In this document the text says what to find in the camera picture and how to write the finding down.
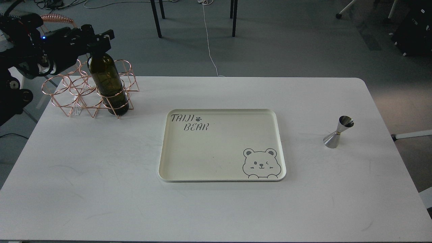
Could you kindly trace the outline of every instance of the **white tabletop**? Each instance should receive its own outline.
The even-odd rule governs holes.
[[[363,81],[138,77],[134,110],[51,104],[0,191],[3,240],[432,241],[430,219]],[[164,182],[173,109],[271,109],[279,182]],[[323,138],[353,118],[336,149]]]

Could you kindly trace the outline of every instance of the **chair leg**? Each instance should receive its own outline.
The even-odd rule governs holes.
[[[163,1],[159,0],[159,7],[161,9],[162,19],[165,19],[165,11],[163,10]]]
[[[394,10],[396,9],[397,0],[394,0],[393,5],[391,6],[390,13],[388,14],[388,18],[391,19],[394,14]]]
[[[229,10],[229,18],[230,19],[232,19],[233,7],[234,7],[234,0],[231,0],[231,7],[230,7],[230,10]]]
[[[396,141],[402,138],[423,137],[423,136],[430,136],[430,135],[432,135],[432,130],[415,131],[415,132],[402,133],[402,134],[392,134],[391,137],[393,138],[393,141]]]
[[[150,0],[152,5],[153,17],[155,18],[156,30],[158,31],[158,37],[162,38],[161,27],[159,25],[158,13],[156,12],[155,0]]]
[[[237,24],[237,4],[238,0],[234,0],[233,18],[232,18],[232,36],[235,37],[235,27]]]
[[[342,14],[347,11],[353,4],[355,4],[357,0],[352,0],[346,7],[342,9],[339,13],[336,14],[336,18],[340,19],[342,17]]]

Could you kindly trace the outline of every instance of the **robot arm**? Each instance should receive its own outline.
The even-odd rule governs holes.
[[[33,99],[30,90],[20,89],[19,81],[10,75],[16,67],[26,78],[57,75],[76,63],[80,55],[89,53],[95,45],[111,48],[114,32],[95,35],[91,25],[81,28],[64,27],[46,35],[37,30],[43,24],[35,13],[13,10],[22,0],[14,2],[0,13],[0,30],[6,40],[0,42],[0,126]]]

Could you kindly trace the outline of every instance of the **tray rim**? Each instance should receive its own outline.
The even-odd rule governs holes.
[[[280,143],[280,149],[282,151],[281,156],[281,160],[283,161],[283,167],[281,170],[281,177],[280,178],[276,178],[276,179],[209,179],[209,180],[171,180],[171,179],[166,179],[161,175],[161,161],[162,161],[162,153],[163,153],[163,149],[164,149],[164,145],[166,143],[166,129],[167,129],[167,124],[169,121],[169,117],[170,114],[174,113],[175,111],[212,111],[212,112],[219,112],[219,111],[230,111],[230,112],[235,112],[235,111],[257,111],[257,112],[269,112],[272,117],[275,120],[275,129],[277,130],[276,133],[276,139],[278,140],[278,142]],[[173,109],[170,112],[167,113],[166,115],[166,120],[165,120],[165,128],[164,128],[164,136],[163,136],[163,142],[162,142],[162,149],[161,149],[161,155],[160,155],[160,159],[159,159],[159,167],[158,167],[158,175],[159,178],[161,180],[163,180],[164,182],[199,182],[199,183],[206,183],[206,182],[279,182],[281,180],[283,180],[286,176],[286,163],[285,163],[285,156],[283,153],[283,147],[282,147],[282,142],[280,139],[280,132],[279,132],[279,123],[277,122],[277,116],[276,113],[271,110],[271,109]]]

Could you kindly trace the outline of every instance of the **bear ear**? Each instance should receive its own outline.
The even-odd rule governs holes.
[[[255,153],[251,148],[247,148],[243,151],[243,155],[247,158],[251,153]]]
[[[276,155],[277,155],[276,150],[274,150],[274,149],[272,149],[272,148],[268,148],[268,149],[266,150],[266,153],[272,155],[273,157],[276,157]]]

